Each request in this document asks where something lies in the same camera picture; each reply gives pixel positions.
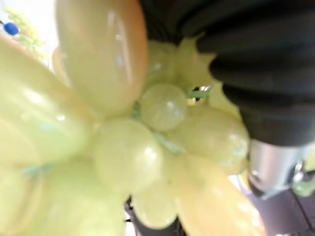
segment metal object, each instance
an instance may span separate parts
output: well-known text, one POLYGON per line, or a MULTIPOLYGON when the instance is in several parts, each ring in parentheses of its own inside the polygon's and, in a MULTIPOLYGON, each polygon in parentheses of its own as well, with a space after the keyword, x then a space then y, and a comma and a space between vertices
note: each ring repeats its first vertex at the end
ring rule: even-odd
POLYGON ((303 179, 303 160, 311 145, 280 147, 252 140, 250 150, 250 186, 255 195, 269 198, 303 179))

